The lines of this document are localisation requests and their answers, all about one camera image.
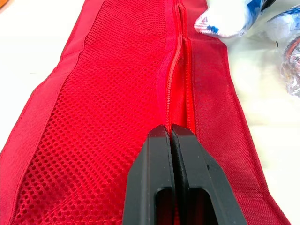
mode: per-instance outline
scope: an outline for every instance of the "white surface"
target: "white surface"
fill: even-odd
[[[0,9],[0,150],[31,92],[57,65],[83,2],[10,0]],[[264,18],[296,4],[298,0],[277,0]],[[227,45],[231,76],[270,192],[298,225],[300,99],[285,91],[274,45],[247,37]]]

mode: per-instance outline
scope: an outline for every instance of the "red bag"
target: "red bag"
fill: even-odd
[[[0,224],[122,220],[128,171],[159,124],[191,129],[250,225],[287,225],[230,79],[226,46],[193,24],[205,0],[86,0],[60,62],[0,158]]]

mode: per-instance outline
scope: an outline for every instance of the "red zipper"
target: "red zipper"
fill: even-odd
[[[167,79],[166,89],[166,129],[168,134],[171,134],[171,89],[174,75],[174,69],[177,65],[181,48],[183,47],[184,53],[184,66],[185,66],[185,101],[187,113],[187,127],[195,133],[195,113],[193,103],[192,91],[192,55],[191,55],[191,41],[188,39],[187,28],[187,13],[186,8],[182,4],[182,0],[174,0],[174,13],[176,15],[178,42],[173,61],[170,66],[169,75]]]
[[[187,26],[187,11],[184,7],[182,0],[178,0],[178,5],[181,11],[182,18],[182,33],[184,42],[184,54],[185,54],[185,93],[186,93],[186,108],[187,108],[187,127],[195,134],[195,111],[193,102],[193,90],[192,90],[192,43],[188,38],[188,26]]]
[[[174,77],[174,70],[175,67],[178,63],[178,59],[180,56],[180,51],[181,51],[181,47],[182,47],[182,28],[181,28],[181,18],[180,18],[180,13],[179,13],[179,8],[177,6],[177,4],[174,4],[174,13],[176,16],[176,23],[177,23],[177,32],[178,32],[178,40],[177,40],[177,45],[176,45],[176,52],[175,55],[173,57],[173,61],[171,63],[170,66],[170,70],[169,70],[169,74],[168,74],[168,78],[167,78],[167,86],[166,86],[166,130],[169,134],[169,136],[171,137],[171,90],[172,90],[172,81],[173,81],[173,77]]]

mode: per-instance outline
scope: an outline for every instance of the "plastic bag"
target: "plastic bag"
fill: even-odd
[[[272,41],[279,41],[298,33],[300,30],[300,5],[273,17],[264,25],[261,35]]]
[[[278,44],[279,52],[283,52],[281,75],[284,77],[288,93],[300,97],[300,35],[291,40],[284,40]]]
[[[257,20],[266,0],[219,0],[196,20],[197,32],[218,38],[242,36]]]

